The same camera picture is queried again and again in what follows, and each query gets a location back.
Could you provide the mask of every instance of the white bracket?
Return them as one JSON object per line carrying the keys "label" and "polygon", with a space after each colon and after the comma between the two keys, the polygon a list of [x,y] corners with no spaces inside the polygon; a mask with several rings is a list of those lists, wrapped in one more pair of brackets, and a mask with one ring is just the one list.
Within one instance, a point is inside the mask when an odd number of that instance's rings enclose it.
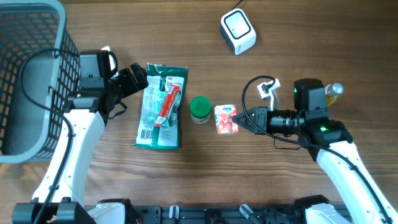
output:
{"label": "white bracket", "polygon": [[169,219],[177,220],[180,217],[180,207],[176,205],[170,206]]}
{"label": "white bracket", "polygon": [[263,82],[260,85],[257,86],[257,90],[260,93],[260,96],[263,100],[270,98],[271,101],[269,103],[269,110],[274,111],[274,110],[279,110],[279,97],[278,94],[276,93],[276,90],[280,88],[280,82],[279,79],[275,79],[275,83],[271,88],[269,88],[267,91],[263,90],[263,86],[271,85],[273,81],[270,82]]}
{"label": "white bracket", "polygon": [[349,224],[329,203],[312,205],[305,210],[305,219],[307,224]]}
{"label": "white bracket", "polygon": [[124,224],[126,209],[121,203],[101,203],[87,213],[97,224]]}

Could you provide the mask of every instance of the green jar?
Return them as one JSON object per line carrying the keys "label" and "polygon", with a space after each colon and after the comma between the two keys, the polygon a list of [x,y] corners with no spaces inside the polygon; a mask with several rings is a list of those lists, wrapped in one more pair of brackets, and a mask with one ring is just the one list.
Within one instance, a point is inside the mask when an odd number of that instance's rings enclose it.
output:
{"label": "green jar", "polygon": [[192,121],[198,124],[206,123],[211,117],[210,100],[204,96],[195,97],[189,105],[189,111]]}

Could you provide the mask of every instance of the pink packet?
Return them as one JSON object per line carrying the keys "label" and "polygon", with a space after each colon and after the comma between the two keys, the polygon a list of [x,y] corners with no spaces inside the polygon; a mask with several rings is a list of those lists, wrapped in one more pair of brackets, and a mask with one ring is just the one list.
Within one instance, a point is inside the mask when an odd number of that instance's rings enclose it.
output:
{"label": "pink packet", "polygon": [[237,114],[235,105],[220,105],[214,107],[218,134],[238,133],[238,125],[232,122],[232,117]]}

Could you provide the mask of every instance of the snack packet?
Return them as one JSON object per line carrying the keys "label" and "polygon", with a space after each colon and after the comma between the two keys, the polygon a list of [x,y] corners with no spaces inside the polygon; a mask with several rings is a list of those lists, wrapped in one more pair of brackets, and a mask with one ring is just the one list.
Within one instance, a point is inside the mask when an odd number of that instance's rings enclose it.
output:
{"label": "snack packet", "polygon": [[220,105],[214,107],[218,134],[234,134],[239,132],[239,126],[232,122],[237,114],[235,105]]}
{"label": "snack packet", "polygon": [[182,104],[187,75],[187,67],[147,65],[149,85],[142,97],[135,146],[155,150],[178,149],[178,111]]}

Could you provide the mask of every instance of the gray plastic basket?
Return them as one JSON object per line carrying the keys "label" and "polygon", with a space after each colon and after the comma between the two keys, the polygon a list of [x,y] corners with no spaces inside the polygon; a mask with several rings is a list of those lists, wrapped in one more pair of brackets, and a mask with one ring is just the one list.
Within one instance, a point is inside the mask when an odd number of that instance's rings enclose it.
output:
{"label": "gray plastic basket", "polygon": [[[52,158],[62,120],[24,98],[19,69],[38,50],[55,47],[78,52],[66,23],[65,9],[56,0],[0,0],[0,163]],[[79,58],[48,53],[29,62],[23,82],[34,100],[62,112],[63,101],[79,76]]]}

